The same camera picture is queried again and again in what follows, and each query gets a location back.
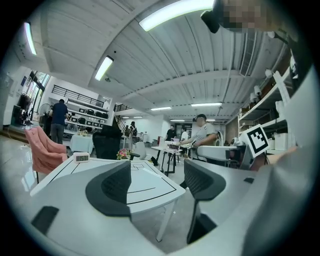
ceiling pipe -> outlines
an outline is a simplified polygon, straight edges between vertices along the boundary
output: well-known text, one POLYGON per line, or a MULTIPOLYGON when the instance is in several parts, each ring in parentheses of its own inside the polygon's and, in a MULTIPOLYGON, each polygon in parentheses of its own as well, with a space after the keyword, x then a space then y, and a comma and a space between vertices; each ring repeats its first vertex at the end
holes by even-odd
POLYGON ((225 98, 226 98, 226 95, 227 95, 227 91, 228 91, 228 88, 229 88, 229 85, 230 85, 230 74, 231 74, 231 68, 232 68, 232 63, 234 62, 234 58, 235 58, 235 33, 232 33, 232 36, 231 36, 231 55, 230 55, 230 63, 229 63, 229 71, 228 71, 228 76, 227 76, 227 79, 226 79, 226 84, 225 84, 225 90, 224 90, 224 93, 223 93, 223 98, 222 98, 222 103, 225 102, 225 98))

lamp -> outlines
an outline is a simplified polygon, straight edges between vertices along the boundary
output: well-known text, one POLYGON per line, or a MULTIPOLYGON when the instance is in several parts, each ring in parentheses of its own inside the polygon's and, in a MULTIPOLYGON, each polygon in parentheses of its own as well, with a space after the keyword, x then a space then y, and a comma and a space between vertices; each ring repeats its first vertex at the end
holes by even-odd
POLYGON ((270 79, 273 77, 274 73, 270 69, 266 69, 264 72, 266 78, 270 79))
POLYGON ((261 90, 258 85, 254 87, 254 94, 258 97, 259 101, 261 101, 261 90))
POLYGON ((257 96, 254 92, 250 94, 250 102, 256 104, 257 103, 257 96))

man in dark shirt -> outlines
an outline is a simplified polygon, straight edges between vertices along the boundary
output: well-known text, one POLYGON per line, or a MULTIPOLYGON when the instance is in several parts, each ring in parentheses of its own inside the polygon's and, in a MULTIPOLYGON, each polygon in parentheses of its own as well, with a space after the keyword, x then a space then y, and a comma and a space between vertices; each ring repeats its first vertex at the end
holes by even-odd
POLYGON ((51 122, 51 140, 55 143, 62 144, 62 138, 65 130, 65 119, 68 117, 68 108, 63 99, 53 105, 49 113, 52 117, 51 122))
POLYGON ((170 142, 171 139, 173 139, 175 136, 177 136, 177 133, 175 131, 175 127, 173 125, 171 125, 170 129, 166 132, 165 140, 167 142, 170 142))

chair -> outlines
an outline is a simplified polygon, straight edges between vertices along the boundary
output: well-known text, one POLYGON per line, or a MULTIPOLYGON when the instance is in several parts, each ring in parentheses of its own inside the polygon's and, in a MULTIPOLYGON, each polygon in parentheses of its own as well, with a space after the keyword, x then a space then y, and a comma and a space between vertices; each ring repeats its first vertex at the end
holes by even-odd
POLYGON ((145 143, 144 142, 137 142, 135 144, 135 150, 134 153, 140 155, 140 160, 150 160, 152 158, 152 155, 147 154, 145 143))
POLYGON ((67 147, 49 139, 40 126, 25 129, 24 133, 31 147, 32 168, 39 183, 38 172, 49 174, 68 159, 67 147))
POLYGON ((117 159, 122 133, 110 125, 104 125, 101 132, 92 136, 96 157, 101 159, 117 159))

